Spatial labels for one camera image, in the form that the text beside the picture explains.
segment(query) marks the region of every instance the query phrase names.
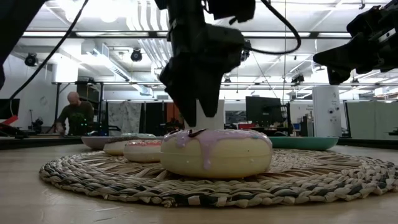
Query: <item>black cable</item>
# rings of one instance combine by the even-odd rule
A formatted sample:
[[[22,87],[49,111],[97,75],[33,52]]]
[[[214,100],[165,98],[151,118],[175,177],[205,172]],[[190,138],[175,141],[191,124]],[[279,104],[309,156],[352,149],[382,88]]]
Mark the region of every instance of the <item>black cable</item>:
[[[60,46],[64,43],[64,41],[66,40],[66,38],[70,35],[70,33],[72,32],[73,28],[75,27],[77,21],[79,20],[80,16],[81,16],[81,12],[84,10],[85,6],[87,5],[88,0],[85,0],[83,5],[81,6],[80,10],[78,11],[78,14],[76,15],[75,20],[72,22],[72,24],[70,25],[69,29],[66,31],[65,35],[61,38],[60,42],[58,42],[58,44],[54,47],[54,49],[50,52],[49,56],[47,56],[47,58],[44,59],[44,61],[39,65],[39,67],[36,69],[36,71],[33,73],[33,75],[31,77],[29,77],[28,80],[26,80],[26,82],[24,84],[22,84],[21,87],[19,87],[14,94],[11,95],[9,102],[6,103],[6,105],[4,105],[0,111],[5,110],[10,102],[18,95],[18,93],[20,93],[36,76],[37,74],[39,74],[39,72],[41,71],[42,68],[44,68],[44,65],[47,64],[47,62],[51,59],[51,57],[57,52],[57,50],[60,48]]]
[[[247,47],[247,46],[244,46],[243,49],[251,50],[253,52],[257,52],[257,53],[261,53],[261,54],[270,54],[270,55],[289,54],[289,53],[293,53],[296,50],[298,50],[301,47],[301,37],[300,37],[299,33],[297,32],[297,30],[294,28],[294,26],[284,16],[282,16],[273,6],[271,6],[271,4],[267,0],[261,0],[261,1],[268,8],[268,10],[270,10],[270,12],[273,13],[273,15],[275,15],[281,22],[283,22],[289,28],[289,30],[293,33],[294,37],[297,40],[297,45],[294,49],[285,50],[283,52],[269,52],[266,50],[258,50],[258,49],[254,49],[252,47]]]

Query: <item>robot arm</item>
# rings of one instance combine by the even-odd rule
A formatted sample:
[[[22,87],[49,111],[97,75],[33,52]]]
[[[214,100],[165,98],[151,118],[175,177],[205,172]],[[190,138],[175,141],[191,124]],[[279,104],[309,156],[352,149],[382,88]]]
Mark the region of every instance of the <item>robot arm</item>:
[[[237,29],[206,24],[202,0],[156,0],[169,12],[173,57],[160,74],[165,91],[180,109],[185,121],[196,126],[196,100],[204,114],[217,112],[221,79],[241,63],[244,38]],[[215,19],[234,16],[246,22],[254,16],[255,0],[209,0],[208,12]]]
[[[0,42],[0,90],[5,82],[3,63],[46,0],[1,0],[0,27],[6,30]]]
[[[398,68],[398,0],[374,6],[347,25],[352,39],[345,45],[314,55],[316,63],[328,67],[329,83],[338,85],[371,70],[388,72]]]

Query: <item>wire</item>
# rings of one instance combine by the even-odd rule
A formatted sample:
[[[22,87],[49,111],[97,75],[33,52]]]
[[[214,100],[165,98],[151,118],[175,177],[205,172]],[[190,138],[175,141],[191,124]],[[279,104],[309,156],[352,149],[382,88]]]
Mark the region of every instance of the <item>wire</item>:
[[[267,0],[261,0],[261,1],[268,8],[268,10],[270,10],[270,12],[273,13],[273,15],[275,15],[281,22],[283,22],[285,24],[285,26],[287,26],[289,28],[289,30],[293,33],[294,37],[296,38],[297,45],[295,48],[290,49],[290,50],[285,50],[283,52],[269,52],[266,50],[258,50],[258,49],[254,49],[252,47],[247,47],[247,46],[244,46],[243,49],[251,50],[253,52],[257,52],[257,53],[261,53],[261,54],[270,54],[270,55],[289,54],[289,53],[293,53],[296,50],[298,50],[301,47],[301,37],[300,37],[300,34],[297,32],[297,30],[294,28],[294,26],[284,16],[282,16],[273,6],[271,6],[271,4]]]
[[[78,11],[75,20],[72,22],[72,24],[70,25],[69,29],[66,31],[65,35],[61,38],[60,42],[58,42],[58,44],[54,47],[54,49],[50,52],[49,56],[47,56],[44,61],[39,65],[39,67],[36,69],[36,71],[32,74],[31,77],[29,77],[28,80],[26,80],[26,82],[24,84],[22,84],[21,87],[19,87],[14,94],[11,95],[9,102],[10,103],[17,95],[18,93],[20,93],[36,76],[37,74],[39,74],[39,72],[41,71],[42,68],[44,68],[44,65],[47,64],[47,62],[51,59],[51,57],[57,52],[57,50],[60,48],[60,46],[64,43],[64,41],[66,40],[66,38],[70,35],[70,33],[72,32],[73,28],[75,27],[77,21],[79,20],[80,16],[81,16],[81,12],[84,10],[84,8],[86,7],[87,3],[89,0],[85,0],[83,5],[81,6],[80,10]],[[8,107],[8,104],[6,104],[3,108],[1,108],[0,111],[4,111],[5,108]]]
[[[287,17],[286,7],[287,7],[287,3],[286,3],[286,0],[285,0],[285,17]],[[285,26],[285,51],[286,51],[286,48],[287,48],[286,32],[287,32],[287,26]],[[282,104],[284,104],[284,102],[285,102],[284,100],[285,100],[285,82],[286,82],[286,55],[284,56],[284,75],[283,75],[283,79],[284,79],[284,84],[283,84],[283,87],[282,87]]]
[[[264,74],[264,72],[262,71],[262,69],[261,69],[261,67],[260,67],[260,65],[259,65],[259,62],[257,61],[257,58],[256,58],[256,56],[255,56],[254,54],[253,54],[253,57],[254,57],[254,59],[255,59],[255,61],[256,61],[256,63],[257,63],[257,66],[258,66],[259,69],[260,69],[260,72],[261,72],[262,76],[266,79],[266,82],[267,82],[267,84],[269,85],[269,88],[272,90],[273,94],[275,95],[275,98],[278,98],[278,96],[276,95],[276,93],[275,93],[274,89],[272,88],[271,84],[269,84],[269,81],[268,81],[268,79],[267,79],[267,77],[266,77],[266,74]]]

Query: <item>table surface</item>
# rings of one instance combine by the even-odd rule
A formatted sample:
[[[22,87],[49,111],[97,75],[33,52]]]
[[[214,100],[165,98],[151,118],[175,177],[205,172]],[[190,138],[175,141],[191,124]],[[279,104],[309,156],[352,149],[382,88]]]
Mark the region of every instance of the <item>table surface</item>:
[[[332,151],[398,163],[398,151],[336,146]],[[352,202],[256,208],[164,208],[110,202],[43,183],[38,170],[61,156],[90,152],[84,145],[0,151],[1,223],[397,223],[398,194]]]

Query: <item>computer monitor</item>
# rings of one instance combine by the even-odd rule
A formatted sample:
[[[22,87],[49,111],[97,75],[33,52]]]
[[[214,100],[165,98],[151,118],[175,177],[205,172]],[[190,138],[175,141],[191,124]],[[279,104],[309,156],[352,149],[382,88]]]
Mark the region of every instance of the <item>computer monitor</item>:
[[[3,107],[3,105],[9,105],[6,109],[0,111],[1,120],[9,119],[10,117],[12,117],[12,115],[18,115],[19,99],[13,99],[11,101],[11,105],[9,104],[9,102],[10,102],[9,99],[0,99],[0,107]]]
[[[246,119],[262,127],[268,127],[275,122],[283,123],[280,99],[247,96]]]

